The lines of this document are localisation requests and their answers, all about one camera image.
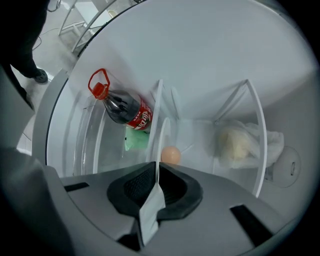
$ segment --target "white plastic bag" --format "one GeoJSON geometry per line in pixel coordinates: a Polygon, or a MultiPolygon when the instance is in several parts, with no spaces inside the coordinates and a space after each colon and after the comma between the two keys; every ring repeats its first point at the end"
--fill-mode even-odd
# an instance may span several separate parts
{"type": "MultiPolygon", "coordinates": [[[[254,123],[243,124],[237,120],[223,121],[217,130],[217,151],[223,167],[257,168],[260,158],[260,132],[254,123]]],[[[267,131],[266,166],[271,166],[282,153],[285,140],[281,132],[267,131]]]]}

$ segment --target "gray floor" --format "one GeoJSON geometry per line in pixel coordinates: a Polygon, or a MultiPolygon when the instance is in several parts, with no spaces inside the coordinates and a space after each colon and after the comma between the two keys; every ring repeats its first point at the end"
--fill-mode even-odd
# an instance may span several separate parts
{"type": "MultiPolygon", "coordinates": [[[[23,153],[31,154],[32,152],[31,141],[35,117],[41,99],[50,84],[50,81],[61,69],[66,70],[67,73],[70,74],[78,60],[77,54],[81,47],[77,48],[74,53],[71,53],[71,49],[76,42],[77,35],[70,29],[64,31],[60,36],[58,36],[59,28],[73,1],[74,0],[62,0],[60,8],[57,11],[47,12],[46,22],[40,34],[41,41],[38,39],[33,47],[34,62],[39,68],[44,69],[47,72],[49,79],[48,83],[38,84],[33,79],[24,77],[19,73],[19,71],[12,68],[21,86],[27,91],[27,95],[32,101],[35,110],[35,115],[30,119],[28,125],[25,127],[23,135],[21,136],[20,142],[17,146],[18,150],[23,153]]],[[[57,0],[50,1],[50,10],[55,8],[56,2],[57,0]]],[[[110,8],[108,8],[108,10],[113,10],[119,14],[134,4],[135,2],[133,0],[117,0],[110,6],[110,8]]],[[[80,13],[76,9],[73,9],[65,22],[65,25],[82,21],[83,18],[80,13]]],[[[85,38],[87,40],[90,38],[89,32],[87,32],[85,38]]]]}

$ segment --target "bottle label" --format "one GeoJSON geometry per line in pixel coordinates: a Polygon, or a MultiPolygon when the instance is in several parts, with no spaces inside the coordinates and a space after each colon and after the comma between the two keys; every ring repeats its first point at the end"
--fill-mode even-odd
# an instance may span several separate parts
{"type": "Polygon", "coordinates": [[[151,124],[153,112],[150,107],[140,98],[140,109],[133,120],[125,124],[135,130],[145,130],[151,124]]]}

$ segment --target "black pants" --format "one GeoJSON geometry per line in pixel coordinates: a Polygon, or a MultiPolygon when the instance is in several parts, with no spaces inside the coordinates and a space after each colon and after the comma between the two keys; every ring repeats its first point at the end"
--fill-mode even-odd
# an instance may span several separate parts
{"type": "Polygon", "coordinates": [[[25,101],[27,92],[20,86],[11,66],[27,78],[34,78],[39,75],[33,60],[32,49],[46,22],[47,6],[33,8],[31,14],[24,10],[24,13],[28,13],[27,18],[17,15],[18,19],[21,19],[20,28],[18,30],[11,29],[6,34],[5,52],[1,57],[1,64],[13,86],[25,101]]]}

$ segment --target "chair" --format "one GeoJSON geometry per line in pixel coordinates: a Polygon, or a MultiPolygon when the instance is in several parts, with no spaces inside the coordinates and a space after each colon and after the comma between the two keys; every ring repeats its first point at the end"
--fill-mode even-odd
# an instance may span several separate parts
{"type": "Polygon", "coordinates": [[[78,35],[78,39],[71,50],[72,53],[77,47],[82,46],[87,42],[83,40],[83,36],[88,30],[96,27],[101,27],[102,25],[111,20],[112,17],[108,14],[106,10],[115,1],[117,0],[91,0],[82,2],[78,2],[78,0],[73,1],[72,5],[70,6],[70,9],[68,10],[68,13],[66,14],[66,17],[62,22],[62,25],[58,33],[58,35],[60,36],[62,31],[69,28],[73,28],[73,31],[78,35]],[[73,8],[76,8],[78,10],[84,21],[64,26],[73,8]],[[81,32],[78,29],[79,26],[85,26],[85,29],[81,32]]]}

